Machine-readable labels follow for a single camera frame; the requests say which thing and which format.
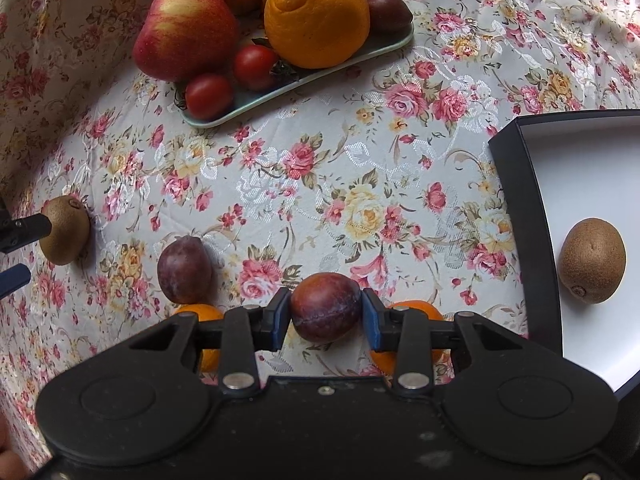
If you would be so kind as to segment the light green tray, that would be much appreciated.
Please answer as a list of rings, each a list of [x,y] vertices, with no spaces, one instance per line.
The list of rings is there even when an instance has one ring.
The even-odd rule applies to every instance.
[[[346,62],[325,70],[302,70],[301,68],[291,68],[288,75],[284,77],[284,83],[279,84],[277,88],[264,94],[250,92],[240,87],[234,90],[234,102],[232,107],[226,114],[212,120],[196,119],[186,109],[186,99],[184,98],[184,90],[178,84],[172,86],[174,90],[174,105],[180,110],[183,119],[187,124],[194,128],[207,129],[214,128],[230,122],[242,114],[254,110],[254,108],[273,101],[280,96],[284,96],[288,92],[298,90],[307,84],[332,75],[340,70],[349,68],[378,58],[379,56],[390,54],[405,46],[408,46],[413,40],[414,27],[409,25],[401,32],[394,32],[390,36],[383,37],[371,35],[363,46]]]

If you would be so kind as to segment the cherry tomato tray middle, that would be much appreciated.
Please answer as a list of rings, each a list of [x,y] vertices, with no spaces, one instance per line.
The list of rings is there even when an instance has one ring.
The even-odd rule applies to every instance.
[[[260,44],[242,47],[233,60],[233,75],[246,90],[263,92],[272,88],[277,78],[271,73],[279,55]]]

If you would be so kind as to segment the dark plum tray right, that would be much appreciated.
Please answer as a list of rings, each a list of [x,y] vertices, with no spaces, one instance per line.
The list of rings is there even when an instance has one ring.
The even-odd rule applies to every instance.
[[[378,34],[396,34],[407,29],[413,20],[404,0],[367,0],[370,29]]]

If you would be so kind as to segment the small mandarin orange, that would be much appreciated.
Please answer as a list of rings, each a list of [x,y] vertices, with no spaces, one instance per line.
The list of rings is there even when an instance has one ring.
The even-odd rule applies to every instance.
[[[182,304],[175,314],[191,312],[198,316],[200,322],[221,321],[224,314],[211,304]],[[202,346],[200,371],[203,374],[215,374],[220,362],[220,340],[218,336],[200,333],[196,341]]]

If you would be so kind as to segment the large orange with stem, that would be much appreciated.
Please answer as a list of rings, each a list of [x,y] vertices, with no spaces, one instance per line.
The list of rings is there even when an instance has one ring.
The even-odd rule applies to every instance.
[[[368,0],[266,0],[264,29],[282,60],[324,70],[346,62],[366,42]]]

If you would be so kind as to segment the cherry tomato tray front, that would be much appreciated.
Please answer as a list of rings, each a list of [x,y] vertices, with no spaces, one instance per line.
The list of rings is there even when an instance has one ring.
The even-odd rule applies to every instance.
[[[227,76],[205,74],[186,85],[186,109],[199,120],[213,120],[233,104],[234,90]]]

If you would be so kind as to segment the floral tablecloth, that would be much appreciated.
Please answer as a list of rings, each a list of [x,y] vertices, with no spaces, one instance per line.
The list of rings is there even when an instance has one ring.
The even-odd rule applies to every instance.
[[[29,468],[34,408],[66,368],[174,312],[156,260],[201,237],[212,304],[265,304],[314,272],[387,302],[470,309],[526,334],[488,151],[518,115],[639,104],[639,0],[405,0],[412,43],[198,131],[130,54],[152,0],[1,0],[1,194],[15,217],[72,194],[92,237],[1,305],[1,411]]]

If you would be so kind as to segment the cherry tomato tray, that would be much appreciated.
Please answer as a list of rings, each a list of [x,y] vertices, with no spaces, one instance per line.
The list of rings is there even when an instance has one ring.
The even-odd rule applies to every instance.
[[[263,92],[272,88],[277,78],[271,73],[279,55],[260,44],[242,47],[233,60],[233,75],[246,90]]]
[[[186,109],[199,120],[213,120],[233,104],[234,90],[227,76],[205,74],[186,85]]]

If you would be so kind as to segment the brown kiwi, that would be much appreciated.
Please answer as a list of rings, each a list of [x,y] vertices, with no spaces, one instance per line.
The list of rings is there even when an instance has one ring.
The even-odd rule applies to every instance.
[[[626,262],[626,248],[616,227],[599,218],[587,218],[565,237],[558,258],[559,279],[585,304],[600,304],[620,286]]]
[[[51,223],[51,232],[40,241],[43,255],[56,266],[66,266],[78,258],[87,244],[90,221],[84,205],[73,195],[49,200],[42,213]]]

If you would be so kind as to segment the dark plum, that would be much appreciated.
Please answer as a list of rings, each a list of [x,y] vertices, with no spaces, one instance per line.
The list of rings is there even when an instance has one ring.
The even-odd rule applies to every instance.
[[[314,344],[328,344],[346,335],[360,321],[361,312],[361,289],[343,274],[312,274],[292,292],[294,328]]]
[[[208,296],[214,271],[199,237],[183,236],[167,245],[157,261],[160,290],[175,304],[198,304]]]

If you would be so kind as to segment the red apple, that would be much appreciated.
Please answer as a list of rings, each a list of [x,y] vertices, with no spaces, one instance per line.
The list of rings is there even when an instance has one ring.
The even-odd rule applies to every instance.
[[[239,22],[224,0],[153,0],[132,58],[145,75],[186,81],[226,64],[239,40]]]

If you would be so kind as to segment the white box with dark rim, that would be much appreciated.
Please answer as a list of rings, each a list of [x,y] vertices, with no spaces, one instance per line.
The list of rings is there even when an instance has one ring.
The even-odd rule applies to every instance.
[[[490,140],[531,340],[601,377],[639,383],[639,113],[522,116]]]

